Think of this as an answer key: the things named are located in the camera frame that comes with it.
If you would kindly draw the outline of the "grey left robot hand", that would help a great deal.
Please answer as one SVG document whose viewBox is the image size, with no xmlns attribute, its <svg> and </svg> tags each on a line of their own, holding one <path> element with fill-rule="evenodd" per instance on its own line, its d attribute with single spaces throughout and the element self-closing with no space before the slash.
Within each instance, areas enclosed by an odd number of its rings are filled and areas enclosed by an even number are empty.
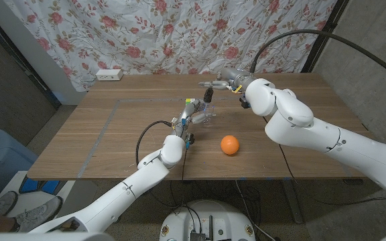
<svg viewBox="0 0 386 241">
<path fill-rule="evenodd" d="M 184 110 L 173 124 L 172 135 L 185 137 L 190 124 L 201 124 L 209 122 L 216 116 L 214 105 L 202 99 L 195 99 L 187 104 Z"/>
</svg>

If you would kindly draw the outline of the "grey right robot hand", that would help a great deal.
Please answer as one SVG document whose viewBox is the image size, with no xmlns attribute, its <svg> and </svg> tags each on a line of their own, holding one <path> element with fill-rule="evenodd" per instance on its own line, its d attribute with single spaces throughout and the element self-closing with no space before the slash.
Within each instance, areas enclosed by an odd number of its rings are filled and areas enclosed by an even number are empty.
<svg viewBox="0 0 386 241">
<path fill-rule="evenodd" d="M 199 82 L 199 87 L 212 88 L 214 90 L 230 90 L 235 93 L 245 92 L 248 85 L 257 78 L 251 73 L 234 68 L 223 68 L 215 80 L 211 82 Z"/>
</svg>

